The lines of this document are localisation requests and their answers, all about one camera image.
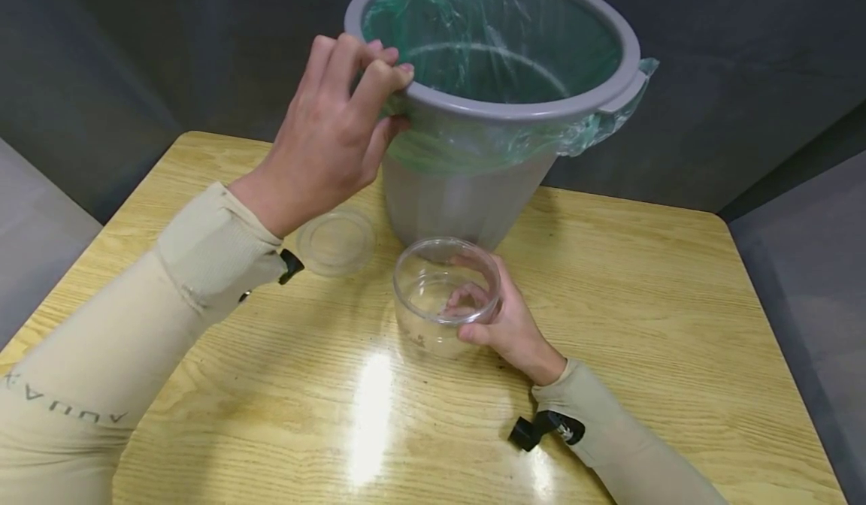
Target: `trash can handle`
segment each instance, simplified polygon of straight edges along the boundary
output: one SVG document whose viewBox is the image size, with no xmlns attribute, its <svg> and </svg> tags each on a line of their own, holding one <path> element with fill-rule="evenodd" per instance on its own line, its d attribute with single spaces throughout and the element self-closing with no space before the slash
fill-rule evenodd
<svg viewBox="0 0 866 505">
<path fill-rule="evenodd" d="M 622 93 L 600 106 L 598 112 L 612 114 L 621 111 L 622 107 L 628 105 L 628 102 L 640 93 L 643 85 L 647 82 L 647 78 L 649 77 L 643 71 L 637 71 L 634 73 L 634 78 L 631 79 L 631 82 L 626 86 Z"/>
</svg>

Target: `trash can rim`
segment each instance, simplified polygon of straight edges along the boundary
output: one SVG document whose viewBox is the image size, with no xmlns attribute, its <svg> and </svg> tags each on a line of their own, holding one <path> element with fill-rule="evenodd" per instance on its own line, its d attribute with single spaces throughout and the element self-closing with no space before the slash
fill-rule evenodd
<svg viewBox="0 0 866 505">
<path fill-rule="evenodd" d="M 347 33 L 358 38 L 364 38 L 362 30 L 363 17 L 367 8 L 374 0 L 352 0 L 344 17 L 344 28 Z M 628 93 L 628 86 L 638 73 L 640 61 L 640 46 L 637 36 L 622 15 L 604 0 L 575 0 L 596 14 L 599 20 L 608 25 L 611 32 L 619 39 L 622 46 L 622 59 L 619 67 L 604 83 L 596 88 L 574 95 L 566 99 L 543 103 L 503 104 L 487 101 L 475 101 L 456 95 L 446 94 L 424 86 L 412 83 L 405 90 L 409 99 L 422 104 L 437 107 L 458 116 L 487 119 L 496 122 L 543 122 L 560 118 L 574 118 L 580 114 L 593 113 L 617 96 Z"/>
</svg>

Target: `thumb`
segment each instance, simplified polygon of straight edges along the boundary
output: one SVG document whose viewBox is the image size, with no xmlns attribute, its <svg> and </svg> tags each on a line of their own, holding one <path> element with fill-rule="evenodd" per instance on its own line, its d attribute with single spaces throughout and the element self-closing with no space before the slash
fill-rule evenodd
<svg viewBox="0 0 866 505">
<path fill-rule="evenodd" d="M 457 339 L 477 346 L 490 345 L 490 329 L 482 323 L 466 323 L 457 330 Z"/>
<path fill-rule="evenodd" d="M 388 145 L 391 144 L 394 137 L 410 127 L 409 118 L 405 116 L 388 116 L 380 119 L 376 124 L 374 133 L 370 136 L 370 146 L 367 147 L 364 157 L 364 162 L 369 163 L 368 167 L 378 169 L 378 165 L 382 163 L 384 153 L 388 150 Z"/>
</svg>

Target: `wooden table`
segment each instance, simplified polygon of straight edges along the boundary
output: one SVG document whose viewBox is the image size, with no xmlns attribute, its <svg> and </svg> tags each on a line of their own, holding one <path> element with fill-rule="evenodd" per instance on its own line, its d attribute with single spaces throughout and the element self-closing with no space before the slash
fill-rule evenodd
<svg viewBox="0 0 866 505">
<path fill-rule="evenodd" d="M 268 149 L 181 136 L 0 355 L 6 370 Z M 376 184 L 353 277 L 257 289 L 189 352 L 114 479 L 116 503 L 608 503 L 559 439 L 506 441 L 528 383 L 492 353 L 401 340 L 401 251 Z M 294 239 L 286 245 L 294 248 Z M 700 211 L 540 188 L 499 249 L 543 333 L 581 358 L 732 503 L 843 503 L 728 228 Z"/>
</svg>

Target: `gray trash can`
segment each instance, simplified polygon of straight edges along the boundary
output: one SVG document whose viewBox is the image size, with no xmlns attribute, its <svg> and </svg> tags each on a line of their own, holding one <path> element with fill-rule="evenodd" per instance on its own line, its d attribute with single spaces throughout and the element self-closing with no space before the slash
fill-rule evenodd
<svg viewBox="0 0 866 505">
<path fill-rule="evenodd" d="M 619 129 L 657 65 L 603 0 L 353 0 L 345 23 L 416 68 L 386 106 L 412 122 L 383 162 L 406 245 L 496 248 L 554 159 Z"/>
</svg>

